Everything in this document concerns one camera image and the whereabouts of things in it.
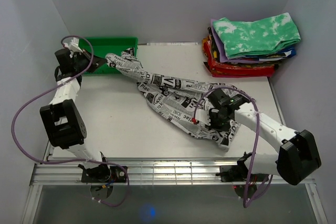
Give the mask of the newspaper print trousers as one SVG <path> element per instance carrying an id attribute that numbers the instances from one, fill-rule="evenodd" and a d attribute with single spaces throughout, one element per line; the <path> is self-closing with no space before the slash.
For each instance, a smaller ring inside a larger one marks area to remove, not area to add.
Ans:
<path id="1" fill-rule="evenodd" d="M 149 107 L 161 117 L 191 137 L 215 141 L 225 151 L 229 150 L 240 128 L 239 123 L 231 120 L 229 130 L 210 130 L 208 125 L 192 122 L 195 110 L 209 112 L 213 108 L 209 98 L 201 97 L 207 91 L 221 86 L 220 83 L 200 82 L 148 72 L 131 49 L 123 51 L 121 56 L 109 53 L 105 58 L 109 67 L 116 68 L 137 83 L 137 88 Z"/>

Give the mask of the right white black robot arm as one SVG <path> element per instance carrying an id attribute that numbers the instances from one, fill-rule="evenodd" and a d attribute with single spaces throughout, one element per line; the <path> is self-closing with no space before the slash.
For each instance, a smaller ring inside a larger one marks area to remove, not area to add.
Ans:
<path id="1" fill-rule="evenodd" d="M 244 153 L 236 165 L 222 172 L 228 179 L 250 180 L 265 174 L 280 176 L 287 183 L 297 185 L 321 166 L 311 132 L 298 132 L 256 111 L 251 100 L 241 94 L 230 97 L 217 89 L 207 98 L 213 105 L 209 111 L 212 128 L 222 130 L 230 122 L 237 122 L 254 131 L 276 151 L 272 155 Z"/>

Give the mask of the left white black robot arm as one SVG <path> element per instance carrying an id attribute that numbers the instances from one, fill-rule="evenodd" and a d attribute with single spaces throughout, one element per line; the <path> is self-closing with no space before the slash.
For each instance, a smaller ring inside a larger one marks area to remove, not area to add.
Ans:
<path id="1" fill-rule="evenodd" d="M 85 123 L 75 105 L 76 96 L 80 90 L 82 76 L 71 77 L 81 73 L 86 67 L 89 73 L 107 63 L 106 59 L 94 56 L 86 50 L 77 49 L 75 52 L 68 48 L 55 52 L 59 66 L 55 69 L 55 79 L 58 85 L 52 101 L 40 108 L 40 116 L 48 139 L 53 147 L 59 147 L 72 153 L 76 158 L 84 161 L 79 167 L 93 180 L 108 181 L 111 168 L 107 164 L 103 153 L 85 143 L 87 130 Z"/>

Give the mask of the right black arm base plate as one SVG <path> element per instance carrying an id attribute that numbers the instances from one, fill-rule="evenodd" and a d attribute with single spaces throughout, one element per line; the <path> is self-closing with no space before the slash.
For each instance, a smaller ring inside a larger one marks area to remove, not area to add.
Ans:
<path id="1" fill-rule="evenodd" d="M 240 169 L 238 165 L 220 166 L 219 173 L 216 173 L 215 176 L 220 177 L 222 182 L 245 182 L 247 169 Z M 251 174 L 249 182 L 262 182 L 265 178 L 268 180 L 267 177 L 264 174 Z"/>

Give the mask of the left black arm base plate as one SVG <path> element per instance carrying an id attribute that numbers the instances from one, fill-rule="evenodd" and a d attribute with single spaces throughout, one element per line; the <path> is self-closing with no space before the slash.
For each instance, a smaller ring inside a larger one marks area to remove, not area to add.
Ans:
<path id="1" fill-rule="evenodd" d="M 109 166 L 109 168 L 98 166 L 93 169 L 83 170 L 80 181 L 82 183 L 126 183 L 128 167 Z"/>

